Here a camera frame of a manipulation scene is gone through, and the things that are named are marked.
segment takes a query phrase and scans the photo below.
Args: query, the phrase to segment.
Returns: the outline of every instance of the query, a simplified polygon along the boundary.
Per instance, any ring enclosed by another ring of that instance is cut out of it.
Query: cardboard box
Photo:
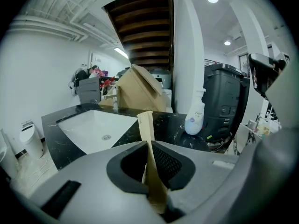
[[[119,79],[119,108],[166,112],[167,95],[159,82],[143,67],[132,67]],[[105,99],[99,105],[113,106],[113,100]]]

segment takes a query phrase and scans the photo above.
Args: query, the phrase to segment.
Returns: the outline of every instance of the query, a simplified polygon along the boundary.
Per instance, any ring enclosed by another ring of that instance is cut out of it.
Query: soap dispenser
[[[201,101],[206,89],[198,89],[193,95],[190,110],[185,119],[187,134],[196,135],[200,132],[204,122],[205,104]]]

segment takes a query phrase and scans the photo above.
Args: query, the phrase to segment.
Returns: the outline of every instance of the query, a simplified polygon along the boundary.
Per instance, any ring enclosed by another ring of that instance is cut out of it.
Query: white pillar
[[[175,112],[187,114],[204,82],[204,45],[192,0],[177,0],[174,32]]]
[[[248,53],[259,53],[269,56],[263,31],[252,10],[239,0],[231,1],[230,5],[241,25]],[[250,77],[248,102],[242,123],[247,123],[249,119],[255,120],[257,115],[261,112],[263,102],[264,98],[255,91],[252,78]]]

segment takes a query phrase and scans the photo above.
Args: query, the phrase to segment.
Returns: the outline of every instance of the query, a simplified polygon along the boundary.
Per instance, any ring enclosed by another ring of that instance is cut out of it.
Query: white sink
[[[137,118],[89,110],[66,119],[58,126],[86,154],[111,148]]]

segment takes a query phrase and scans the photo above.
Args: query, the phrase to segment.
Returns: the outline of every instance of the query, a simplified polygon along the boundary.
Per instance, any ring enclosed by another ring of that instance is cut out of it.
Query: white wall
[[[205,48],[205,59],[229,64],[228,58],[222,52],[210,48]]]
[[[100,70],[108,71],[109,77],[117,77],[119,71],[131,66],[130,61],[114,49],[106,50],[105,53],[93,52],[92,63],[92,65],[97,65]]]
[[[228,56],[228,64],[240,69],[239,56]]]
[[[43,115],[79,104],[68,83],[74,71],[89,62],[89,55],[89,47],[56,36],[9,33],[3,39],[0,127],[15,154],[24,149],[19,142],[21,123],[31,119],[43,138]]]
[[[187,114],[194,86],[194,38],[187,5],[177,0],[174,37],[174,112]]]

